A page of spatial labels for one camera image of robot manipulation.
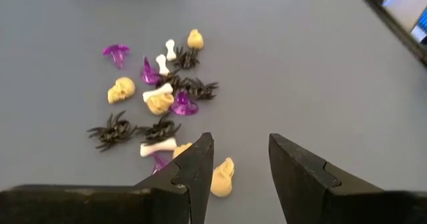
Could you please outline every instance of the toy piece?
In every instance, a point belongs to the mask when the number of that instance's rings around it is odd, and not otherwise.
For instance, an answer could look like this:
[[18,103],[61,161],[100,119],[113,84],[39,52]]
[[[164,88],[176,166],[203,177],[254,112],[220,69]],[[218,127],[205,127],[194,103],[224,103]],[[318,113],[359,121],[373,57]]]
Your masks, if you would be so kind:
[[191,145],[193,145],[193,143],[187,143],[185,145],[180,145],[179,147],[175,148],[175,150],[173,150],[172,159],[175,159],[175,157],[183,153],[185,150],[188,149],[188,147],[191,147]]
[[164,141],[158,143],[141,143],[141,149],[139,154],[142,157],[147,157],[156,151],[173,151],[176,148],[176,140],[174,137],[170,137]]
[[181,124],[175,127],[175,123],[173,121],[166,121],[168,116],[169,113],[163,115],[159,122],[153,124],[152,127],[138,127],[137,134],[145,136],[145,141],[142,141],[142,143],[145,143],[146,145],[153,145],[154,143],[165,141],[166,139],[175,135],[175,133],[181,127]]
[[176,59],[175,51],[173,51],[173,48],[175,47],[175,41],[170,39],[169,41],[166,41],[166,59],[167,61],[173,61]]
[[147,56],[144,56],[144,66],[141,69],[141,78],[148,85],[155,85],[160,79],[158,72],[151,68]]
[[154,158],[155,164],[154,164],[152,175],[162,170],[167,165],[167,161],[161,158],[160,155],[158,155],[157,153],[153,153],[153,158]]
[[132,134],[137,130],[137,126],[131,128],[131,124],[127,120],[119,120],[125,113],[122,111],[113,119],[113,114],[109,116],[107,127],[94,127],[87,130],[92,132],[89,138],[97,137],[102,145],[96,146],[96,149],[101,149],[101,152],[107,151],[118,143],[124,143],[131,139]]
[[177,115],[194,115],[199,111],[199,107],[189,100],[185,91],[180,91],[175,103],[171,106],[171,110]]
[[161,87],[162,85],[165,85],[166,83],[170,83],[173,91],[178,90],[182,86],[181,77],[177,75],[179,69],[172,71],[171,73],[167,74],[166,76],[159,75],[160,79],[155,85],[156,87]]
[[203,37],[197,29],[192,29],[189,32],[187,38],[187,44],[189,48],[202,49],[203,48]]
[[221,165],[213,170],[211,192],[217,197],[228,196],[233,189],[232,177],[234,175],[234,163],[227,158]]
[[135,93],[135,83],[129,77],[120,77],[115,80],[115,84],[108,90],[107,100],[112,104],[128,99]]
[[194,100],[212,100],[216,95],[212,95],[212,91],[218,88],[218,82],[204,85],[199,79],[185,78],[182,84],[183,88],[188,92],[191,99]]
[[174,98],[172,94],[160,93],[152,95],[147,100],[147,106],[154,115],[160,115],[169,111],[169,107],[173,104],[173,101]]
[[176,48],[175,52],[177,61],[173,65],[178,69],[191,69],[200,63],[197,60],[198,49],[192,48],[189,51],[184,51],[181,47],[180,49]]
[[165,94],[173,93],[173,88],[170,83],[165,83],[165,85],[162,85],[160,88],[157,88],[153,91],[145,91],[144,93],[142,93],[142,99],[144,100],[145,103],[147,103],[148,99],[151,96],[159,95],[162,93],[165,93]]
[[129,47],[122,44],[116,44],[105,48],[103,55],[111,55],[114,65],[121,70],[123,69],[123,60],[125,58],[125,54],[128,51],[130,51]]
[[169,73],[169,69],[166,67],[165,55],[163,55],[163,54],[158,55],[155,58],[155,61],[157,61],[157,64],[159,64],[159,74],[160,75],[167,75]]

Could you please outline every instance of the skull figurine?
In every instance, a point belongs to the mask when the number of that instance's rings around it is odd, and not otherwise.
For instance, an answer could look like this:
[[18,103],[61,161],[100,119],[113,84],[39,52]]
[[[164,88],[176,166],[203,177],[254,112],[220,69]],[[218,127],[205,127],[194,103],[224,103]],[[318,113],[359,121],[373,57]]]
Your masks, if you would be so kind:
[[135,93],[135,83],[129,77],[120,77],[115,80],[115,84],[108,90],[108,103],[112,104],[125,100]]
[[157,95],[152,95],[147,100],[148,109],[154,115],[160,115],[166,113],[169,110],[169,107],[173,104],[174,98],[170,93],[159,93]]

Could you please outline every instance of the spider leg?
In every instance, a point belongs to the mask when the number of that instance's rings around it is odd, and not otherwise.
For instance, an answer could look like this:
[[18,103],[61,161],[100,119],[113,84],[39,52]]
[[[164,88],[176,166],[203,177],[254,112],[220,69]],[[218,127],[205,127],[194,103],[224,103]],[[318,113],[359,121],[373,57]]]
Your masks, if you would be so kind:
[[145,135],[148,130],[151,129],[151,127],[135,127],[136,128],[136,135]]
[[128,133],[126,133],[126,135],[124,135],[123,137],[120,137],[120,139],[128,138],[128,137],[132,136],[132,134],[136,131],[136,129],[137,129],[137,126],[135,126],[135,127],[132,129],[132,131],[130,131],[130,132],[128,132]]
[[191,87],[199,87],[199,83],[191,78],[185,78],[185,81],[187,81],[187,84]]
[[165,120],[166,120],[166,118],[169,116],[169,112],[167,112],[165,115],[163,115],[161,118],[160,118],[160,120],[159,120],[159,124],[160,123],[163,123]]
[[96,149],[100,149],[100,148],[104,148],[107,147],[109,145],[109,143],[103,143],[102,145],[96,146]]
[[200,79],[196,78],[195,80],[197,81],[197,84],[199,85],[199,87],[205,87],[205,85],[203,84],[202,81],[200,81]]
[[175,71],[172,71],[172,75],[174,76],[174,75],[176,75],[177,73],[179,72],[179,69],[178,70],[175,70]]
[[111,120],[113,119],[113,113],[109,116],[108,120],[107,120],[107,128],[111,128]]
[[206,97],[206,99],[207,99],[207,100],[212,100],[214,97],[216,97],[216,95],[208,95],[208,96]]
[[218,85],[218,82],[214,82],[214,83],[207,84],[205,87],[210,89],[217,89],[218,88],[217,85]]
[[109,143],[106,147],[104,147],[103,149],[101,149],[100,152],[107,151],[108,149],[112,148],[113,146],[114,146],[113,143]]
[[126,141],[129,141],[131,137],[121,137],[117,140],[117,143],[125,143]]
[[173,131],[171,131],[172,135],[175,134],[179,128],[181,128],[181,123]]
[[102,135],[102,132],[92,133],[92,134],[89,135],[89,138],[97,137],[97,136],[100,136],[100,135]]
[[87,130],[87,132],[92,132],[92,131],[107,131],[107,128],[105,128],[105,127],[94,127],[92,129]]
[[119,118],[125,113],[126,111],[122,111],[122,112],[120,112],[119,114],[117,114],[115,117],[114,117],[114,120],[113,120],[113,124],[116,124],[118,121],[119,121]]

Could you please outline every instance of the gray table surface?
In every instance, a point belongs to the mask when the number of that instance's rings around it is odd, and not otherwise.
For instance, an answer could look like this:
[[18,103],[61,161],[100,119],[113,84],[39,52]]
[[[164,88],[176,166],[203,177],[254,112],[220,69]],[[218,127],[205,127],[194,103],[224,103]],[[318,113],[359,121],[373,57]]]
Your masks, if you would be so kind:
[[[236,164],[233,193],[206,223],[283,223],[268,161],[281,133],[385,189],[427,189],[427,72],[362,0],[0,0],[0,188],[23,183],[133,185],[153,168],[139,143],[98,153],[85,130],[111,112],[151,125],[143,55],[205,39],[187,74],[218,98],[183,123],[179,143],[210,131],[215,165]],[[102,49],[132,48],[118,71]],[[137,94],[109,105],[129,76]]]

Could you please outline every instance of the black device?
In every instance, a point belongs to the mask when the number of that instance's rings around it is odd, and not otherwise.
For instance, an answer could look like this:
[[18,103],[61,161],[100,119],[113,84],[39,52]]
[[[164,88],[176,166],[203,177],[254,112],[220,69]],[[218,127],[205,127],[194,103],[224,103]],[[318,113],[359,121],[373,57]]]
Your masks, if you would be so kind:
[[[268,152],[287,224],[427,224],[426,193],[384,191],[278,134],[270,135]],[[213,157],[214,140],[204,133],[133,187],[23,185],[4,190],[0,223],[203,224]]]

